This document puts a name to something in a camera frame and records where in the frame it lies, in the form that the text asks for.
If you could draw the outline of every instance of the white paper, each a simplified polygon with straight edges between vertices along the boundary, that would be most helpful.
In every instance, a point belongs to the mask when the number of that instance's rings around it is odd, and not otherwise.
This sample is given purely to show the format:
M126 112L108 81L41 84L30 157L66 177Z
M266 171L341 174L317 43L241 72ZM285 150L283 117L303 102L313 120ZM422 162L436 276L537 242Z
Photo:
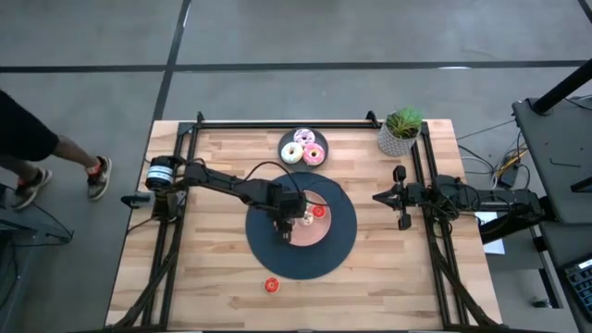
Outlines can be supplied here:
M498 218L498 214L495 212L476 212L475 216L479 217L483 223L487 223L489 221L493 221L494 219ZM490 243L483 245L483 249L485 253L489 254L506 254L506 251L503 248L503 240L494 240Z

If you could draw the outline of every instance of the person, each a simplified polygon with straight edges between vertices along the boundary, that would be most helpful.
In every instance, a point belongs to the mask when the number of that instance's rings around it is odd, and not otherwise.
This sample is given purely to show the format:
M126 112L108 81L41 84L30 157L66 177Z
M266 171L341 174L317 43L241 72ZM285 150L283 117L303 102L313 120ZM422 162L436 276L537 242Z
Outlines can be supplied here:
M88 198L101 199L109 186L113 167L106 156L92 156L74 141L53 133L37 117L0 89L0 167L18 176L18 186L9 205L15 210L28 206L52 172L32 162L54 155L84 167Z

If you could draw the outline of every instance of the wire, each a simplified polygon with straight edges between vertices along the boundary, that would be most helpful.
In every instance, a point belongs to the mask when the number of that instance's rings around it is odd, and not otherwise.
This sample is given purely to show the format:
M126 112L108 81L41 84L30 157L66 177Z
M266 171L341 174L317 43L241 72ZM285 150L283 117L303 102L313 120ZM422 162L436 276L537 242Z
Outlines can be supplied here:
M564 99L564 100L566 100L567 102L569 102L569 103L573 104L573 105L577 105L577 106L579 106L579 107L581 107L581 108L583 108L583 109L586 109L586 110L590 110L590 111L592 111L592 108L589 108L589 107L587 107L587 106L583 106L583 105L581 105L581 104L579 104L579 103L576 103L576 102L574 102L574 101L572 101L572 100L568 100L567 98L563 98L563 99Z
M274 162L274 161L264 161L259 163L258 165L256 165L251 172L249 172L249 174L247 175L247 177L245 177L242 182L245 182L247 180L249 180L249 178L253 175L253 173L259 168L262 167L266 164L270 164L270 165L274 165L276 167L281 168L282 170L284 170L284 172L286 173L286 175L288 175L290 177L290 180L292 181L292 183L294 183L294 186L296 187L296 190L298 190L298 185L296 185L296 181L294 181L294 179L292 178L292 176L290 176L290 172L284 167L282 166L280 163Z
M523 189L528 189L528 185L530 185L530 169L528 168L528 166L525 166L524 164L517 164L516 165L518 168L523 167L526 169L526 184L524 185Z
M155 219L157 219L157 218L158 218L158 216L152 216L152 217L148 218L147 220L145 220L145 221L142 221L142 222L138 223L137 225L135 225L135 226L133 226L133 227L129 228L129 229L128 229L128 231L126 231L126 235L129 235L129 234L130 234L130 232L131 232L132 230L134 230L135 228L137 228L137 227L141 227L141 226L145 225L146 223L148 223L148 222L150 222L150 221L154 221L154 220L155 220Z
M511 123L511 122L513 122L513 121L514 121L514 119L512 119L512 120L508 120L508 121L506 121L506 122L502 122L501 124L498 124L498 125L492 126L492 127L490 127L490 128L481 129L481 130L478 130L478 131L476 131L476 132L469 133L469 134L467 134L467 135L463 135L463 136L462 136L462 137L460 137L460 138L456 138L456 140L458 141L458 140L466 139L466 138L468 138L468 137L470 137L470 136L474 136L474 135L476 135L476 134L480 134L480 133L483 133L483 132L485 132L485 131L488 131L488 130L493 130L493 129L496 129L496 128L498 128L498 127L501 127L501 126L504 126L504 125L510 124L510 123Z
M440 207L436 206L436 205L435 205L435 204L433 204L433 203L421 203L421 204L419 204L419 205L420 205L420 206L422 206L422 205L427 205L427 206L429 206L429 207L430 207L430 208L432 208L432 209L436 209L436 210L438 210L440 213L442 213L443 215L445 215L445 216L447 216L447 217L452 217L452 218L456 218L456 217L458 217L458 216L457 216L457 213L458 213L458 212L447 212L447 211L443 210L442 208L440 208Z
M506 149L506 154L504 154L504 156L500 159L500 161L496 164L496 166L494 167L495 169L499 168L499 171L496 171L493 173L493 175L491 175L491 181L489 182L489 185L491 186L492 189L495 189L498 186L498 176L499 173L502 172L504 170L504 161L506 161L506 157L508 156L508 154L511 154L513 152L512 146L514 146L515 141L512 141L512 143L510 143L508 145L508 148Z
M449 235L451 235L451 234L452 234L452 231L453 231L452 224L451 224L451 222L450 222L449 220L446 220L446 224L448 225L448 234L449 234ZM443 238L442 236L439 236L439 235L436 233L436 231L434 230L434 226L435 226L435 225L436 225L436 223L434 223L434 224L432 225L432 232L434 232L434 236L436 236L436 238L440 238L440 239L441 239L441 238Z
M470 217L474 217L477 219L479 226L483 226L485 224L485 222L481 219L481 217L476 216L475 214L470 214L470 213L459 213L459 215L461 216L470 216Z
M472 156L463 156L461 157L462 160L470 160L470 161L479 161L481 163L483 163L484 166L486 166L487 168L489 168L489 172L474 172L474 171L465 171L465 173L476 173L476 174L484 174L484 175L490 175L492 172L494 172L493 170L493 166L488 163L487 161L484 161L480 158L476 158L476 157L472 157Z
M475 199L476 199L476 201L478 202L478 206L477 206L477 208L479 208L479 206L481 205L481 196L479 195L479 191L478 191L476 188L474 188L473 186L471 186L471 185L467 185L467 184L463 184L463 183L460 183L460 182L459 182L459 183L456 183L456 184L440 184L440 186L450 186L450 187L454 187L454 188L455 188L455 187L457 187L457 186L459 186L459 187L463 187L463 188L465 188L465 189L469 189L469 190L471 190L471 191L473 191L473 192L475 193L475 197L476 197ZM444 195L444 194L442 194L442 196L443 196L443 197L445 197L446 199L448 199L448 200L449 200L449 202L452 204L452 206L453 206L453 207L456 209L456 206L454 205L454 203L452 203L452 201L450 201L450 198L449 198L449 197L447 197L447 196L446 196L446 195ZM471 205L470 205L470 206L468 206L468 208L469 208L469 209L473 209L473 206L474 206L474 205L475 205L475 201L473 201L473 202L471 203Z
M584 95L584 96L574 96L574 97L572 97L572 99L574 99L576 101L579 101L581 99L586 99L588 97L592 97L592 93L591 94Z
M192 162L195 162L195 161L200 161L200 162L202 162L202 164L203 164L203 166L204 166L204 167L207 167L207 164L205 163L204 159L203 159L203 158L201 158L201 157L195 157L195 158L193 158L191 161L192 161Z
M486 163L486 164L489 166L489 168L490 168L491 170L493 170L493 169L494 169L494 167L491 165L491 163L489 163L489 162L488 162L488 161L487 161L485 158L483 158L483 157L479 156L478 154L475 154L475 153L473 153L473 152L472 152L470 149L468 149L468 148L466 148L466 147L464 147L464 146L461 146L460 144L459 144L458 146L459 146L459 148L463 149L465 152L467 152L467 153L469 153L469 154L473 155L473 156L474 156L476 159L478 159L478 160L480 160L480 161L482 161L482 162L485 162L485 163Z
M520 136L522 135L522 130L518 132L518 137L516 138L516 155L518 157L518 163L520 163Z
M9 188L12 191L16 191L14 188L4 185L7 188ZM44 210L42 207L40 207L37 203L31 203L33 206L37 207L37 209L39 209L40 211L42 211L44 214L46 214L47 216L49 216L52 220L54 220L54 222L56 222L64 231L66 231L66 233L68 234L68 239L64 242L59 242L59 243L44 243L44 244L31 244L31 245L19 245L19 244L15 244L16 247L37 247L37 246L61 246L61 245L66 245L68 243L70 243L72 241L72 239L74 238L74 232L70 232L66 227L64 227L64 225L53 215L51 215L49 212L47 212L46 210Z
M339 183L337 183L335 180L331 180L331 179L320 179L320 180L313 181L312 183L308 184L308 186L306 186L306 187L305 187L305 188L303 188L302 190L303 190L303 191L304 191L304 190L308 190L308 189L310 189L311 187L313 187L313 185L315 185L315 184L317 184L317 183L320 183L320 182L328 182L328 183L331 183L331 184L333 184L333 185L337 185L337 187L339 187L339 190L341 191L341 196L339 197L340 199L343 199L343 197L344 197L345 195L347 195L347 194L345 193L345 190L343 190L343 188L341 187L341 185L339 185ZM309 203L309 204L316 204L316 205L322 205L322 206L329 206L329 203L323 203L323 204L320 204L320 203L311 203L311 202L309 202L308 200L306 200L306 202L307 202L307 203Z

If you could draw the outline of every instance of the pink plate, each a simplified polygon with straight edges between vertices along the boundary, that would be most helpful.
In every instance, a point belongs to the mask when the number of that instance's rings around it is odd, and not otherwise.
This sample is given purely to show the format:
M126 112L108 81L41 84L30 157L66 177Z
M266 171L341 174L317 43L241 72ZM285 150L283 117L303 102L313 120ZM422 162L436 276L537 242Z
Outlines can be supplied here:
M304 194L306 195L306 199L311 202L327 204L320 195L313 191L304 190ZM308 203L306 212L312 215L313 208L315 208L315 205ZM295 246L310 246L321 241L326 236L331 226L331 210L328 206L325 208L327 209L325 216L322 218L313 217L312 223L306 222L304 218L294 219L290 244Z

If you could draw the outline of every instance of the plate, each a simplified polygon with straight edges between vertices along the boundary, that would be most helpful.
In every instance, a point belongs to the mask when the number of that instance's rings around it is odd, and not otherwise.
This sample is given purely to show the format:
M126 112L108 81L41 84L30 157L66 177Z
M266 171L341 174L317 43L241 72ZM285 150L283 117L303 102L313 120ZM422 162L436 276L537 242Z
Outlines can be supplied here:
M304 190L304 194L306 199L313 203L327 204L320 195L313 191ZM314 204L308 203L306 211L312 213L314 207ZM302 218L294 218L290 244L294 246L311 246L321 241L331 227L331 210L328 206L326 206L326 209L325 216L314 218L313 223L309 225L306 225Z
M296 130L299 129L311 130L314 133L314 143L320 145L325 150L325 159L323 160L323 162L321 162L320 165L309 166L304 162L304 158L301 158L300 161L294 164L288 164L281 159L281 149L284 148L286 144L294 142L294 133L296 132ZM318 130L309 128L296 128L290 130L288 133L284 134L284 136L281 137L281 139L279 140L279 144L277 145L277 156L279 157L279 160L284 164L284 166L288 167L290 170L297 172L308 172L322 166L323 163L325 163L325 161L329 158L329 145L327 143L327 139L325 139L323 134L321 134L321 132L319 132Z

